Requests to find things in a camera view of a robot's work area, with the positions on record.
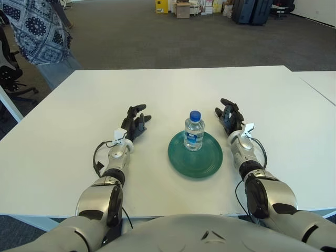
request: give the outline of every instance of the white wall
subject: white wall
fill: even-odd
[[[336,0],[295,0],[293,14],[336,26]]]

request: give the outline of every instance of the luggage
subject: luggage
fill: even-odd
[[[271,11],[272,4],[273,0],[256,0],[250,23],[252,25],[265,24]]]
[[[255,0],[235,0],[232,8],[232,20],[238,24],[249,24]]]

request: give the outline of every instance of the yellow box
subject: yellow box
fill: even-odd
[[[168,13],[168,0],[155,0],[156,13]]]

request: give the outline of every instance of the blue bottle cap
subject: blue bottle cap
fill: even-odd
[[[199,122],[200,119],[201,113],[196,110],[190,112],[190,120],[192,120],[193,122]]]

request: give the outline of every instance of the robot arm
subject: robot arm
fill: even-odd
[[[134,149],[132,141],[146,130],[144,123],[151,116],[141,114],[133,119],[145,108],[144,104],[130,107],[122,123],[123,129],[115,130],[108,154],[109,164],[103,175],[82,193],[76,216],[64,220],[32,243],[8,251],[94,252],[109,242],[107,232],[116,227],[122,217],[122,187]]]
[[[322,251],[336,250],[336,225],[314,213],[297,210],[291,188],[265,170],[254,154],[253,124],[242,130],[243,116],[238,106],[222,99],[225,109],[216,108],[234,157],[234,166],[244,181],[247,207],[254,218],[267,227]]]

